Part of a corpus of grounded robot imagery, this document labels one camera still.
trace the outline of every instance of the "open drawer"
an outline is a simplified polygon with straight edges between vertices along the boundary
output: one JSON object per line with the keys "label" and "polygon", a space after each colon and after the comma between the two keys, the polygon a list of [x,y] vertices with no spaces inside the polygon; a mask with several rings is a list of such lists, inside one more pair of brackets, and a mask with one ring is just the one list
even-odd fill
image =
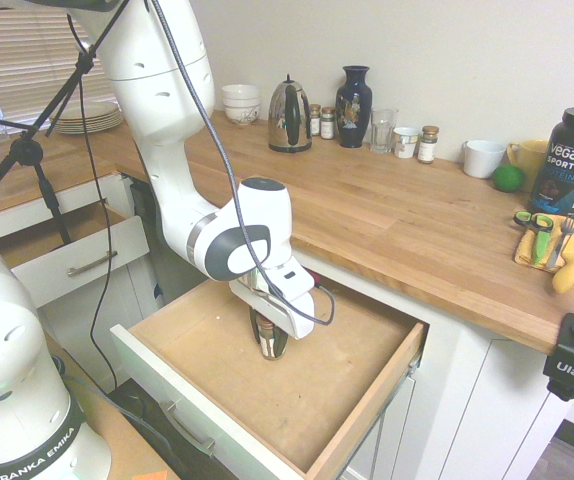
{"label": "open drawer", "polygon": [[[149,252],[140,217],[109,207],[112,270]],[[72,243],[63,246],[54,220],[0,238],[0,253],[37,308],[107,273],[106,220],[99,202],[63,215]]]}
{"label": "open drawer", "polygon": [[[226,283],[205,282],[130,331],[111,331],[129,374],[240,479],[331,480],[407,375],[424,325],[325,283],[334,322],[290,338],[274,362]],[[312,293],[328,318],[329,300]]]}

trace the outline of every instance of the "white wall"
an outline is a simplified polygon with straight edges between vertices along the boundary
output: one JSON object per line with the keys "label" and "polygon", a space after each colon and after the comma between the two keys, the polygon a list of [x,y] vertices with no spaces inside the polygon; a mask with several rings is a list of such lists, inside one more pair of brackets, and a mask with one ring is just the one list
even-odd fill
{"label": "white wall", "polygon": [[352,64],[371,67],[374,107],[400,108],[399,125],[440,127],[443,158],[473,138],[549,138],[574,106],[572,0],[191,3],[217,88],[259,85],[264,118],[287,73],[333,105]]}

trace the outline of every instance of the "scissors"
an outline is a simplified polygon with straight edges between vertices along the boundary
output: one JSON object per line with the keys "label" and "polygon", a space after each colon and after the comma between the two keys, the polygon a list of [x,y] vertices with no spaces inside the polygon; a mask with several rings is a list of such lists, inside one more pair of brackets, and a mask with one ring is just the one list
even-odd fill
{"label": "scissors", "polygon": [[523,227],[531,227],[536,231],[536,240],[534,241],[531,260],[534,265],[539,263],[545,254],[547,243],[549,243],[549,236],[554,228],[554,221],[542,213],[534,213],[532,215],[529,212],[521,210],[514,215],[514,222]]}

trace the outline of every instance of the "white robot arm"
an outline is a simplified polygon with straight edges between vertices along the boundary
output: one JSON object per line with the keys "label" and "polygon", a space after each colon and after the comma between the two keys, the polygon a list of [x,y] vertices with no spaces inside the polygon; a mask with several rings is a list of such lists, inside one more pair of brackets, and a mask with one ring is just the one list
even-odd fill
{"label": "white robot arm", "polygon": [[[95,0],[40,3],[69,8],[94,40],[117,8],[83,9],[83,4],[110,3]],[[186,70],[211,112],[213,80],[189,2],[161,3]],[[0,0],[0,6],[22,5],[22,0]],[[238,191],[240,209],[230,202],[220,210],[196,192],[184,141],[202,127],[203,119],[148,0],[131,0],[98,53],[151,180],[169,245],[209,277],[230,281],[238,296],[290,335],[306,336],[313,323],[284,302],[313,316],[308,291],[314,281],[293,258],[289,244],[287,190],[271,180],[248,179]],[[240,212],[265,275],[248,251]],[[0,480],[48,480],[66,474],[102,480],[109,463],[107,444],[84,423],[59,378],[28,293],[0,257]]]}
{"label": "white robot arm", "polygon": [[[161,2],[169,33],[205,110],[214,106],[214,85],[200,30],[188,2]],[[96,41],[112,13],[72,10]],[[313,323],[254,281],[253,261],[234,200],[221,210],[202,198],[191,179],[184,142],[204,120],[167,45],[154,8],[132,0],[98,49],[98,56],[132,130],[161,210],[169,246],[214,280],[231,281],[232,291],[255,310],[299,339]],[[287,190],[266,179],[239,187],[240,210],[251,246],[285,299],[313,316],[308,293],[312,277],[293,258],[289,243],[291,202]]]}

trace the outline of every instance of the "small jar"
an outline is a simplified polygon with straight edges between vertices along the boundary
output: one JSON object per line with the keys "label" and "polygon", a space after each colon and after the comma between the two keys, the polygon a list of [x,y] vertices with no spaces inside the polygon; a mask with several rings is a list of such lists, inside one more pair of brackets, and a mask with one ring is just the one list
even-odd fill
{"label": "small jar", "polygon": [[311,135],[320,135],[320,105],[312,103],[309,106],[309,114],[311,116]]}
{"label": "small jar", "polygon": [[334,125],[336,124],[334,107],[325,107],[322,112],[322,118],[320,119],[320,136],[325,140],[331,140],[334,138]]}
{"label": "small jar", "polygon": [[438,143],[438,127],[425,125],[420,136],[420,146],[418,147],[418,161],[421,163],[431,163],[434,161],[436,143]]}

